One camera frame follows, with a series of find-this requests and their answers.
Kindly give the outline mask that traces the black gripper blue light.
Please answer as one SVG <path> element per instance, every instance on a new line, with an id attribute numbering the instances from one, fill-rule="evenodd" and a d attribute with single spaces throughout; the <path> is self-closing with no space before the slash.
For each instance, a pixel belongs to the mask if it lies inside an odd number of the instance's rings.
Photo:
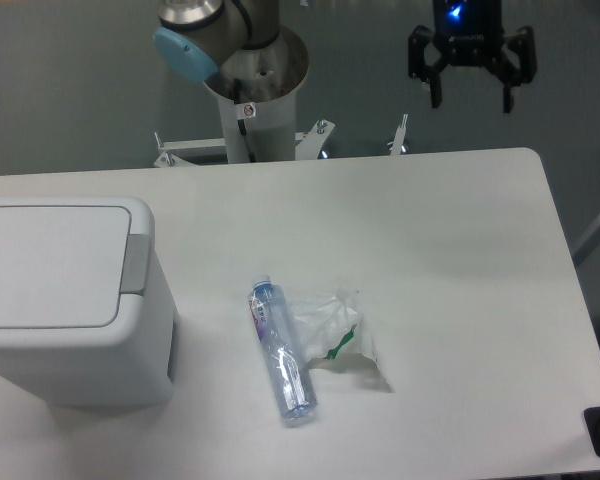
<path id="1" fill-rule="evenodd" d="M 505 34 L 502 2 L 496 0 L 434 1 L 433 15 L 435 31 L 418 25 L 408 39 L 408 74 L 429 86 L 431 107 L 442 103 L 440 75 L 447 66 L 481 66 L 487 58 L 487 70 L 502 84 L 503 112 L 510 113 L 513 89 L 537 73 L 534 29 Z M 430 45 L 439 53 L 433 64 L 425 59 Z"/>

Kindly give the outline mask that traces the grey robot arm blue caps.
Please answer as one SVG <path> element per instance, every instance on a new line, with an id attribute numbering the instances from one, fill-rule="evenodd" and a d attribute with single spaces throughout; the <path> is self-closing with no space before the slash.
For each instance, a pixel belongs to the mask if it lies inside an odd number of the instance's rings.
<path id="1" fill-rule="evenodd" d="M 274 101 L 307 77 L 306 45 L 280 23 L 277 1 L 162 1 L 154 45 L 181 76 L 204 83 L 237 104 Z M 537 72 L 534 32 L 508 35 L 499 1 L 435 1 L 435 27 L 414 28 L 408 38 L 408 74 L 428 85 L 432 107 L 442 102 L 440 75 L 447 66 L 484 68 L 503 85 L 503 110 L 512 90 Z"/>

